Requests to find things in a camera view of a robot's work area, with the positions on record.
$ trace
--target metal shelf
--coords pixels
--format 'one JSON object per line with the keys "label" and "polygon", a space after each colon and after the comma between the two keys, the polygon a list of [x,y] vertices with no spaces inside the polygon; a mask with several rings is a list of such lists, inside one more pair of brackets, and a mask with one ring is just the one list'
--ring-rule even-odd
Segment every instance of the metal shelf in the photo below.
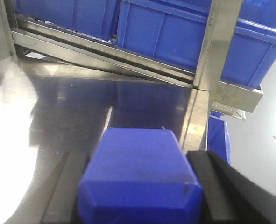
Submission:
{"label": "metal shelf", "polygon": [[[261,89],[220,81],[230,47],[242,0],[214,0],[209,14],[197,71],[181,68],[167,62],[127,51],[107,42],[59,29],[40,21],[15,15],[11,1],[0,0],[0,57],[18,55],[23,48],[58,58],[62,61],[90,69],[110,72],[128,77],[165,82],[184,88],[192,88],[193,99],[200,111],[190,106],[191,115],[186,117],[187,130],[181,137],[197,138],[197,147],[184,150],[206,149],[201,145],[206,135],[207,117],[211,109],[245,119],[244,112],[252,112],[263,96]],[[207,92],[208,100],[199,97]],[[191,126],[193,120],[201,124]],[[188,137],[189,133],[199,133]]]}

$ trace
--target blue plastic crate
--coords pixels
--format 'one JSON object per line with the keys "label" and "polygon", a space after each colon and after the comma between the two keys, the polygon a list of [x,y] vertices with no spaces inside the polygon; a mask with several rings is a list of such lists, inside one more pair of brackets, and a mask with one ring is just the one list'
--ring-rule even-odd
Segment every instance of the blue plastic crate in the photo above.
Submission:
{"label": "blue plastic crate", "polygon": [[221,112],[218,112],[218,111],[211,111],[211,115],[214,116],[214,117],[218,117],[220,118],[221,116],[223,116],[224,114],[221,113]]}
{"label": "blue plastic crate", "polygon": [[15,10],[109,40],[118,22],[119,0],[14,0]]}
{"label": "blue plastic crate", "polygon": [[[195,70],[206,22],[157,2],[122,0],[117,45]],[[275,59],[276,37],[237,26],[222,78],[257,88]]]}
{"label": "blue plastic crate", "polygon": [[[208,16],[212,0],[152,0]],[[244,0],[237,26],[276,37],[276,0]]]}
{"label": "blue plastic crate", "polygon": [[208,119],[207,149],[231,164],[231,146],[227,121],[212,116]]}
{"label": "blue plastic crate", "polygon": [[84,224],[198,224],[202,189],[174,134],[108,129],[78,187]]}

